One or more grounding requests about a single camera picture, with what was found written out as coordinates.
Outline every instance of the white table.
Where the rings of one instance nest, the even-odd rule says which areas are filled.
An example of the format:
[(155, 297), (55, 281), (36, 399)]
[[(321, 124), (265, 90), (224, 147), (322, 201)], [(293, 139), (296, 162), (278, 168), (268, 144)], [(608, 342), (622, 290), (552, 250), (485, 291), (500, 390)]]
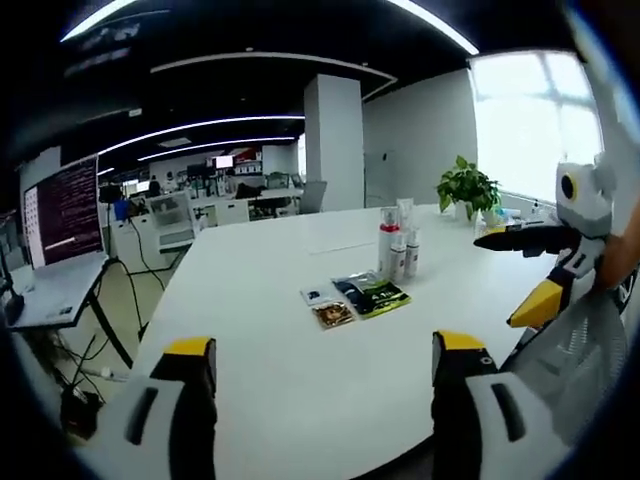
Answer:
[(378, 209), (198, 237), (156, 309), (134, 372), (150, 373), (174, 339), (217, 339), (218, 478), (348, 479), (423, 441), (433, 433), (437, 329), (476, 335), (499, 364), (506, 358), (522, 331), (505, 321), (554, 257), (474, 247), (474, 229), (435, 206), (418, 207), (417, 218), (419, 273), (404, 286), (412, 303), (328, 331), (300, 289), (374, 268)]
[[(262, 194), (259, 197), (247, 198), (245, 200), (249, 200), (251, 202), (255, 200), (267, 200), (267, 199), (274, 199), (274, 198), (294, 198), (294, 197), (301, 197), (301, 196), (302, 196), (301, 189), (274, 188), (272, 190), (263, 190)], [(221, 197), (211, 196), (211, 197), (194, 198), (194, 199), (191, 199), (190, 202), (191, 202), (192, 208), (206, 208), (206, 207), (213, 207), (216, 204), (219, 204), (221, 202), (226, 202), (228, 200), (233, 200), (233, 199), (235, 199), (235, 195), (224, 195)]]

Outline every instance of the black ceiling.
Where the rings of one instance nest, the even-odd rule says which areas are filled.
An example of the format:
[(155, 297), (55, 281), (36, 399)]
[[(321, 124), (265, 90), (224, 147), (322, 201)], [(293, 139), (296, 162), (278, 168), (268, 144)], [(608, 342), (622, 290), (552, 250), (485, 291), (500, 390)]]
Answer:
[[(414, 1), (460, 31), (481, 53), (573, 48), (551, 0)], [(29, 44), (20, 54), (10, 53), (11, 128), (4, 157), (11, 164), (52, 145), (62, 145), (64, 157), (73, 160), (178, 125), (302, 114), (304, 87), (318, 73), (361, 80), (363, 96), (386, 85), (377, 93), (382, 95), (463, 68), (467, 58), (451, 40), (385, 0), (139, 0), (60, 43), (71, 26), (108, 1), (91, 2), (93, 7), (85, 3), (90, 2), (38, 5)], [(36, 7), (22, 8), (33, 17), (28, 9)], [(154, 70), (199, 56), (246, 54), (247, 49), (254, 55), (277, 52), (367, 65), (375, 72), (299, 58), (227, 58)], [(92, 62), (102, 63), (87, 66)], [(130, 117), (135, 108), (142, 108), (142, 115)], [(159, 141), (184, 135), (198, 144), (297, 136), (303, 130), (302, 121), (187, 130), (114, 150), (101, 158), (101, 168), (137, 166), (137, 158), (163, 150)]]

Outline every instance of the led light strip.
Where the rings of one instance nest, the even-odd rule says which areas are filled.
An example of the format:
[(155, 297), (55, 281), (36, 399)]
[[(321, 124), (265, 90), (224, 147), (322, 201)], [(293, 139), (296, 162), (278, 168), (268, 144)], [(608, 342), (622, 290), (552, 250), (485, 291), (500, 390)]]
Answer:
[(146, 157), (139, 158), (139, 162), (143, 162), (145, 160), (149, 160), (150, 158), (162, 157), (163, 155), (171, 155), (173, 153), (185, 152), (187, 150), (194, 150), (197, 148), (205, 148), (205, 147), (218, 147), (220, 145), (235, 145), (238, 143), (260, 143), (260, 142), (286, 142), (295, 140), (295, 137), (266, 137), (266, 138), (247, 138), (244, 140), (228, 140), (226, 142), (214, 142), (214, 143), (204, 143), (202, 145), (194, 145), (192, 147), (185, 148), (176, 148), (169, 152), (161, 152), (156, 153), (154, 155), (148, 155)]
[(159, 132), (148, 133), (147, 135), (142, 135), (141, 137), (132, 138), (131, 140), (127, 140), (126, 142), (118, 143), (117, 145), (105, 148), (101, 152), (98, 152), (98, 155), (104, 155), (105, 153), (111, 152), (116, 148), (124, 147), (141, 140), (146, 140), (147, 138), (157, 137), (158, 135), (165, 135), (172, 132), (178, 132), (180, 130), (187, 130), (189, 128), (206, 127), (207, 125), (218, 125), (221, 123), (251, 122), (256, 120), (304, 120), (304, 115), (267, 115), (259, 117), (222, 118), (219, 120), (210, 120), (208, 122), (191, 123), (189, 125), (168, 128), (166, 130), (160, 130)]
[(440, 32), (444, 33), (451, 40), (456, 42), (462, 48), (464, 48), (469, 55), (477, 55), (480, 51), (476, 48), (476, 46), (471, 43), (469, 40), (464, 38), (458, 31), (454, 30), (454, 28), (449, 25), (444, 20), (436, 17), (433, 13), (425, 10), (419, 5), (416, 5), (410, 0), (387, 0), (389, 3), (393, 3), (394, 5), (406, 10), (409, 13), (412, 13), (418, 18), (421, 18), (433, 28), (440, 30)]
[(89, 15), (89, 17), (87, 17), (82, 22), (80, 22), (76, 27), (72, 28), (69, 33), (67, 33), (64, 37), (62, 37), (62, 40), (60, 40), (60, 43), (70, 38), (73, 38), (77, 35), (80, 35), (81, 33), (86, 32), (91, 27), (93, 27), (97, 23), (107, 18), (109, 15), (112, 15), (113, 13), (117, 12), (121, 8), (124, 8), (135, 1), (136, 0), (114, 0), (113, 2), (105, 5), (98, 11)]

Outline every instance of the white pillar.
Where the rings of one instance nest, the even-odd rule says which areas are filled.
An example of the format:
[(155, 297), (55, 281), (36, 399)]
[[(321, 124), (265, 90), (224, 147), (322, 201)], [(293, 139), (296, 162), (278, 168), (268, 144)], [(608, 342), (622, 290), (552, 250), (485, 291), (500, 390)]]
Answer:
[(360, 82), (318, 75), (304, 92), (307, 181), (324, 180), (323, 210), (364, 207)]

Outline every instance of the cable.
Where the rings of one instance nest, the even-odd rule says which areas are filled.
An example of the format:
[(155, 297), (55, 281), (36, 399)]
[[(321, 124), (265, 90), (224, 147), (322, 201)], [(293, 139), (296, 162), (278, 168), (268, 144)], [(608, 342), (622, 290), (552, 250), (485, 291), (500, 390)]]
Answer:
[(109, 223), (109, 212), (111, 211), (111, 204), (107, 204), (107, 235), (109, 235), (109, 240), (106, 241), (107, 257), (111, 258), (111, 224)]
[(86, 360), (87, 353), (89, 353), (89, 349), (91, 348), (91, 345), (93, 344), (95, 339), (96, 339), (95, 335), (93, 337), (91, 337), (91, 340), (89, 340), (89, 345), (87, 345), (87, 348), (85, 349), (84, 354), (80, 357), (80, 361), (79, 362), (77, 362), (76, 359), (73, 356), (71, 356), (71, 355), (69, 356), (71, 361), (76, 365), (76, 372), (73, 374), (73, 379), (71, 380), (71, 385), (72, 385), (72, 388), (74, 388), (75, 386), (77, 386), (80, 383), (80, 382), (76, 382), (76, 380), (78, 378), (78, 374), (81, 373), (82, 376), (84, 377), (84, 379), (93, 386), (93, 388), (95, 389), (96, 394), (98, 395), (100, 400), (102, 400), (103, 403), (107, 403), (106, 400), (104, 399), (104, 397), (102, 396), (102, 393), (100, 393), (100, 389), (98, 388), (98, 386), (87, 376), (86, 373), (84, 373), (82, 371), (82, 364)]
[[(100, 348), (96, 351), (96, 353), (94, 353), (93, 355), (88, 356), (87, 358), (85, 358), (85, 360), (91, 361), (94, 358), (96, 358), (98, 355), (100, 355), (102, 353), (102, 351), (105, 349), (105, 347), (107, 346), (108, 343), (109, 343), (109, 339), (107, 338), (104, 341), (104, 343), (100, 346)], [(60, 350), (62, 350), (62, 351), (64, 351), (70, 357), (77, 358), (77, 359), (81, 358), (81, 356), (78, 355), (76, 352), (73, 352), (73, 351), (69, 350), (67, 347), (65, 347), (63, 345), (56, 345), (55, 347), (60, 349)]]
[(80, 363), (76, 363), (75, 358), (71, 357), (71, 360), (73, 361), (73, 363), (75, 363), (76, 366), (78, 367), (76, 369), (76, 373), (73, 374), (71, 383), (76, 383), (76, 379), (78, 378), (78, 373), (80, 372), (80, 369), (82, 368), (82, 364), (84, 363), (84, 360), (87, 357), (87, 353), (89, 353), (89, 349), (91, 348), (91, 345), (93, 345), (93, 342), (95, 342), (95, 340), (96, 340), (96, 336), (94, 335), (93, 337), (91, 337), (91, 340), (89, 340), (89, 345), (87, 345), (87, 348), (84, 349), (84, 353), (80, 357)]
[(160, 288), (162, 288), (162, 291), (164, 292), (164, 283), (162, 283), (162, 280), (160, 280), (160, 277), (156, 274), (156, 272), (151, 270), (151, 267), (149, 267), (146, 260), (144, 259), (144, 254), (142, 253), (142, 238), (140, 237), (140, 232), (138, 231), (138, 227), (136, 227), (132, 219), (129, 219), (129, 223), (131, 223), (131, 226), (133, 227), (133, 229), (136, 232), (136, 235), (138, 236), (138, 248), (140, 248), (140, 259), (142, 260), (142, 263), (144, 264), (145, 267), (147, 267), (147, 271), (151, 275), (156, 277), (156, 280), (158, 280), (158, 283), (160, 283)]
[(98, 351), (96, 353), (94, 353), (93, 355), (91, 355), (90, 357), (87, 357), (85, 360), (93, 360), (94, 358), (96, 358), (98, 355), (100, 355), (102, 353), (102, 350), (104, 350), (104, 348), (109, 344), (109, 339), (107, 338), (104, 343), (102, 344), (102, 346), (98, 349)]
[(131, 278), (131, 274), (129, 273), (129, 269), (127, 268), (127, 266), (124, 264), (124, 262), (122, 260), (117, 258), (115, 260), (115, 262), (119, 263), (120, 265), (122, 265), (122, 268), (124, 268), (124, 271), (126, 272), (127, 277), (129, 277), (129, 283), (131, 283), (131, 291), (133, 292), (133, 301), (134, 301), (135, 306), (136, 306), (136, 314), (138, 315), (138, 326), (142, 329), (142, 317), (140, 316), (140, 307), (138, 306), (138, 295), (136, 294), (136, 286), (133, 283), (133, 278)]
[(100, 393), (100, 389), (98, 388), (98, 386), (89, 378), (89, 376), (86, 373), (84, 372), (80, 372), (80, 373), (82, 373), (82, 376), (84, 377), (84, 379), (93, 386), (96, 393), (98, 394), (98, 397), (100, 397), (100, 400), (102, 400), (102, 403), (107, 403), (107, 401), (102, 396), (102, 393)]

